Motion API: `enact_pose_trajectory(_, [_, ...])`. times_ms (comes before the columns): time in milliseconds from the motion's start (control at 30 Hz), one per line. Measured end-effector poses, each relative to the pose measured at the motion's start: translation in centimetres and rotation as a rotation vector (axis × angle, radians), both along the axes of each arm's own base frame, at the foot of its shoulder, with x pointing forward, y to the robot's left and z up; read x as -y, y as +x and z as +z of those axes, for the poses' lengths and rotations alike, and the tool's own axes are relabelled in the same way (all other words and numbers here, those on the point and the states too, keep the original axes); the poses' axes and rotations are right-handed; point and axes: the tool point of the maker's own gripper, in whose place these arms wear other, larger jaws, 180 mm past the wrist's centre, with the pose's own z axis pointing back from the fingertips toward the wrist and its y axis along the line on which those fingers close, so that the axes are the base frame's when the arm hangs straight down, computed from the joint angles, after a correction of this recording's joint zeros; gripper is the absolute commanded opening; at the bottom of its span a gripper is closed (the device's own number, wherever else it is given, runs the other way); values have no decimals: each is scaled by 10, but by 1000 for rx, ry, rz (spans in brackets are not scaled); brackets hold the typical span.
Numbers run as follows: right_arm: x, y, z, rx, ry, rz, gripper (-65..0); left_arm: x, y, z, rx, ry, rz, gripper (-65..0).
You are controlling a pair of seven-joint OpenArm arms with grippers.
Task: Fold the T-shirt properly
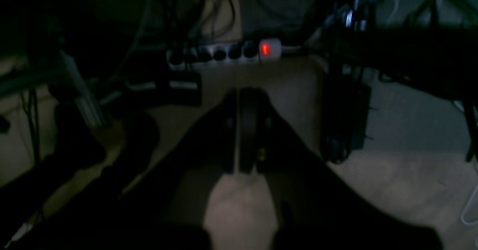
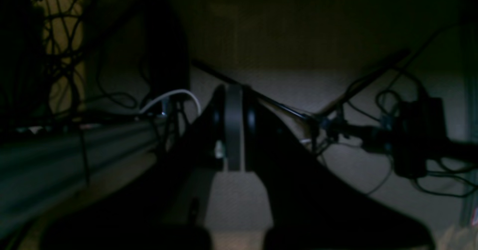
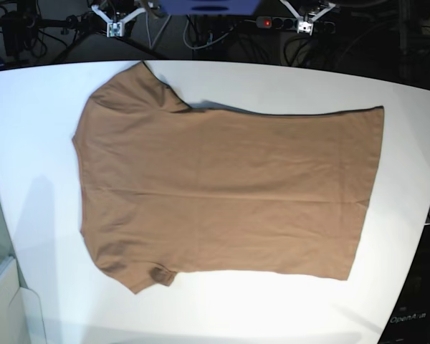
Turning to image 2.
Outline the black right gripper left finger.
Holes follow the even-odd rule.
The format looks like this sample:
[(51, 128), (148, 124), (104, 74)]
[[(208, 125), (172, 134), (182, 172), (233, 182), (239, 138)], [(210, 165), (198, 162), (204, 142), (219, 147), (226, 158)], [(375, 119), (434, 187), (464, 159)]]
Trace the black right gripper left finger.
[(226, 88), (218, 86), (202, 114), (167, 153), (121, 190), (47, 228), (43, 250), (211, 250), (199, 224), (206, 183), (223, 167), (214, 156), (224, 137)]

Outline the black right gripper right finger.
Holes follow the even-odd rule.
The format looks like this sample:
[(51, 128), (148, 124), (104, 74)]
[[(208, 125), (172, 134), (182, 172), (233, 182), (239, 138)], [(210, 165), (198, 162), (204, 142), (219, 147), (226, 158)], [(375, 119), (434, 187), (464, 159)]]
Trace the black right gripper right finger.
[(425, 225), (367, 197), (321, 165), (292, 131), (243, 89), (246, 167), (273, 215), (265, 250), (434, 250)]

